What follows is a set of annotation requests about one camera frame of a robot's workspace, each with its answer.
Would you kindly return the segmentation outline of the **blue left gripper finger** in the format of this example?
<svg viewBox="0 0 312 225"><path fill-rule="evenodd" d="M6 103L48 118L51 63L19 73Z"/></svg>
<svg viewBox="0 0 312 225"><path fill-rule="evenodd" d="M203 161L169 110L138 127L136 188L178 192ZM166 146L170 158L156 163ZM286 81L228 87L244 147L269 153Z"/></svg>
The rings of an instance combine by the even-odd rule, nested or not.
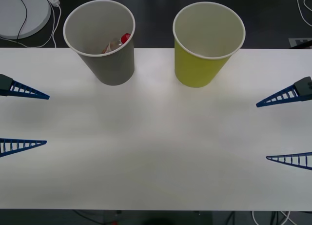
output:
<svg viewBox="0 0 312 225"><path fill-rule="evenodd" d="M0 95L48 100L50 96L34 88L13 80L4 74L0 75Z"/></svg>
<svg viewBox="0 0 312 225"><path fill-rule="evenodd" d="M0 156L8 156L47 144L44 140L0 139Z"/></svg>

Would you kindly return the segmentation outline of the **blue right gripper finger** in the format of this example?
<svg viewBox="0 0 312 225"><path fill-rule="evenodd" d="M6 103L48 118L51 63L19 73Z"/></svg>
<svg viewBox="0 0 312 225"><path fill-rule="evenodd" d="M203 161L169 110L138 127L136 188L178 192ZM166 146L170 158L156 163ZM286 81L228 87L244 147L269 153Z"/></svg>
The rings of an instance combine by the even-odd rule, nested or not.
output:
<svg viewBox="0 0 312 225"><path fill-rule="evenodd" d="M266 156L266 159L275 163L280 163L288 166L293 166L301 169L312 169L312 153L296 153L286 155L271 155Z"/></svg>
<svg viewBox="0 0 312 225"><path fill-rule="evenodd" d="M312 79L304 77L267 98L259 101L256 107L264 107L283 103L304 102L312 99Z"/></svg>

